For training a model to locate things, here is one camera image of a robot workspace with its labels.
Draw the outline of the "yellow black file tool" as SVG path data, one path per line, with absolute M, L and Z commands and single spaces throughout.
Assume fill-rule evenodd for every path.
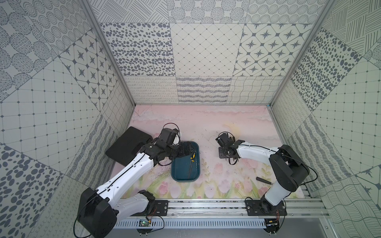
M 188 172 L 188 178 L 190 179 L 192 175 L 194 174 L 194 171 L 196 171 L 196 163 L 195 163 L 195 157 L 196 157 L 196 152 L 194 152 L 190 158 L 190 167 L 189 167 L 189 172 Z

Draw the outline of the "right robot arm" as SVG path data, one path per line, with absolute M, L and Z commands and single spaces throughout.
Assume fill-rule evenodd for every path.
M 295 192 L 310 174 L 309 167 L 288 145 L 267 148 L 244 140 L 236 140 L 228 132 L 220 133 L 215 140 L 219 144 L 219 157 L 234 160 L 229 163 L 230 165 L 235 165 L 239 159 L 250 159 L 272 167 L 276 181 L 260 201 L 260 208 L 266 213 L 275 209 L 283 199 Z

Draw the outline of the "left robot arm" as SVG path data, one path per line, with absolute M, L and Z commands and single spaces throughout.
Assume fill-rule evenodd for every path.
M 159 136 L 144 144 L 136 156 L 110 180 L 96 189 L 87 188 L 80 196 L 77 217 L 79 223 L 94 238 L 106 237 L 116 223 L 135 214 L 154 214 L 155 197 L 141 190 L 134 197 L 120 199 L 145 173 L 165 158 L 194 158 L 196 148 L 181 142 L 179 129 L 163 128 Z

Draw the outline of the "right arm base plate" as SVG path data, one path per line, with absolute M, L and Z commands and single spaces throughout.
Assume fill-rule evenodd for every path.
M 286 216 L 286 205 L 281 201 L 278 205 L 273 206 L 265 200 L 246 199 L 244 201 L 248 216 Z

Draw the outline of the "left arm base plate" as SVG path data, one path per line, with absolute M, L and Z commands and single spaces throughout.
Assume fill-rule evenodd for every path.
M 168 205 L 168 200 L 151 201 L 143 212 L 133 214 L 132 216 L 167 216 Z

